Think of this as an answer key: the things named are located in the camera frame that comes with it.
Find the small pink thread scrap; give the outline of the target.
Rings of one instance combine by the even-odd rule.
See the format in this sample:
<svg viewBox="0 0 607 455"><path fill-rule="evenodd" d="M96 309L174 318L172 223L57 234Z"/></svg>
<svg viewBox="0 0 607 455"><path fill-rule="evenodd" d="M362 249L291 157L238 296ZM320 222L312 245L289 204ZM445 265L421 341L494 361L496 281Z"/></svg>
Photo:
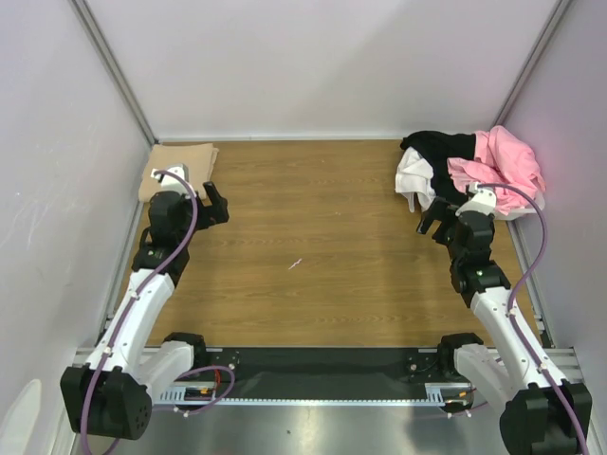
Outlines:
<svg viewBox="0 0 607 455"><path fill-rule="evenodd" d="M291 270L294 267L296 267L297 265L299 265L301 262L303 261L303 258L299 258L297 261L295 261L287 270Z"/></svg>

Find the pink t shirt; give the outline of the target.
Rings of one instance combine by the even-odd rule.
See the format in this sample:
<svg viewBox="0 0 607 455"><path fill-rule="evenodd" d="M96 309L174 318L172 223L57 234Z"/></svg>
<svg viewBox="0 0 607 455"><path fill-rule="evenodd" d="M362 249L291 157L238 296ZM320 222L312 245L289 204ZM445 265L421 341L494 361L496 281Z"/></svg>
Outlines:
<svg viewBox="0 0 607 455"><path fill-rule="evenodd" d="M447 158L451 193L446 199L451 203L464 204L467 185L474 182L507 184L532 199L545 193L545 181L534 151L505 127L450 135L449 141L453 148Z"/></svg>

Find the white t shirt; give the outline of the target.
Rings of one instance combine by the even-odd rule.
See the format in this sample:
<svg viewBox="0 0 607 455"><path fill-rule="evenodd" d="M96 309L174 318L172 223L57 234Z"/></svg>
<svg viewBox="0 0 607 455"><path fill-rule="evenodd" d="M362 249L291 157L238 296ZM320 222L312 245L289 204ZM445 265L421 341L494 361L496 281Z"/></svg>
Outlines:
<svg viewBox="0 0 607 455"><path fill-rule="evenodd" d="M415 148L408 147L396 168L395 193L407 200L411 213L416 207L427 210L432 204L436 197L432 178L430 163Z"/></svg>

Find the white plastic laundry basket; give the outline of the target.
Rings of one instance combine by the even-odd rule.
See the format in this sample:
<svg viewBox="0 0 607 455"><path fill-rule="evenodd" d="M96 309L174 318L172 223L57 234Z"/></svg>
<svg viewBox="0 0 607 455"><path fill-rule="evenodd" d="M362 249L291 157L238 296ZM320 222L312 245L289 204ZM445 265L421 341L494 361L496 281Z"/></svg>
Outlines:
<svg viewBox="0 0 607 455"><path fill-rule="evenodd" d="M493 217L495 220L510 222L510 221L514 221L518 218L524 217L526 215L534 215L536 213L537 213L537 211L535 211L535 209L533 207L518 208L518 209L511 210L508 214L503 214L499 211L494 211Z"/></svg>

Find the black t shirt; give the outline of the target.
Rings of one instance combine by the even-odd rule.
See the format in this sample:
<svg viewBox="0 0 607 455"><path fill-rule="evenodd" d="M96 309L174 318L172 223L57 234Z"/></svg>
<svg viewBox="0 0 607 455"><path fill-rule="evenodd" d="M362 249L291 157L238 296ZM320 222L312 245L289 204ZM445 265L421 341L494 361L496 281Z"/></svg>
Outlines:
<svg viewBox="0 0 607 455"><path fill-rule="evenodd" d="M455 188L448 170L450 158L471 161L475 155L475 134L446 134L438 131L418 131L404 137L400 148L413 147L432 167L431 186L439 198L455 206L468 201L465 193Z"/></svg>

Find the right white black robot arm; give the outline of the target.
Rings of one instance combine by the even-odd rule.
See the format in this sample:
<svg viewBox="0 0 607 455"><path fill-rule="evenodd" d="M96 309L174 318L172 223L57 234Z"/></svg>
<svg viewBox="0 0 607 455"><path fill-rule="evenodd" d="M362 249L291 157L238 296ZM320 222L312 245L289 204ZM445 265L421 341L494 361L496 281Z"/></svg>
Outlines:
<svg viewBox="0 0 607 455"><path fill-rule="evenodd" d="M465 377L500 415L510 454L586 454L592 397L572 382L535 338L516 301L516 287L491 258L496 197L479 190L462 207L436 198L419 233L439 224L433 239L447 248L451 284L489 332L498 356L474 334L445 336L436 358L449 381Z"/></svg>

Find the folded beige t shirt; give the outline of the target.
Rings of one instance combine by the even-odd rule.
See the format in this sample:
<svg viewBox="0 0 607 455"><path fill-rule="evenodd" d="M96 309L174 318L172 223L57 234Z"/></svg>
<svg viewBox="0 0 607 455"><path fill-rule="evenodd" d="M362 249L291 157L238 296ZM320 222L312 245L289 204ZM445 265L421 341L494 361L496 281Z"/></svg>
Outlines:
<svg viewBox="0 0 607 455"><path fill-rule="evenodd" d="M161 190L160 183L152 177L153 170L168 170L176 165L184 165L187 168L188 182L202 200L206 199L207 194L203 184L212 180L212 171L218 154L219 149L212 143L155 145L142 173L138 200L147 203Z"/></svg>

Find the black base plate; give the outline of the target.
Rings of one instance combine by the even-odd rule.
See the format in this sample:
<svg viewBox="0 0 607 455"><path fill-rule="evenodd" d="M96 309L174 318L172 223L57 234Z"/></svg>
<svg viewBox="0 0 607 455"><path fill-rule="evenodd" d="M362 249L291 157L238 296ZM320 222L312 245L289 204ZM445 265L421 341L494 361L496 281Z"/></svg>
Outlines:
<svg viewBox="0 0 607 455"><path fill-rule="evenodd" d="M424 399L427 383L460 380L441 369L435 349L419 348L209 348L194 365L232 365L229 397L252 400Z"/></svg>

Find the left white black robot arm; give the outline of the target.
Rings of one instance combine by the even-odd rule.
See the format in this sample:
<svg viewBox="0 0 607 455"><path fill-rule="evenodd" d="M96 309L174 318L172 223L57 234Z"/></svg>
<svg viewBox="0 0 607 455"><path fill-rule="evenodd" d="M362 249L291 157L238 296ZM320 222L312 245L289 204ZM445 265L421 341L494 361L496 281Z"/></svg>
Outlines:
<svg viewBox="0 0 607 455"><path fill-rule="evenodd" d="M143 231L119 309L80 366L65 369L60 388L71 428L90 436L136 440L148 427L153 406L178 379L221 382L226 367L213 367L201 335L172 332L148 359L144 347L156 319L174 293L190 259L189 243L202 229L229 220L228 201L212 182L210 203L180 178L150 200Z"/></svg>

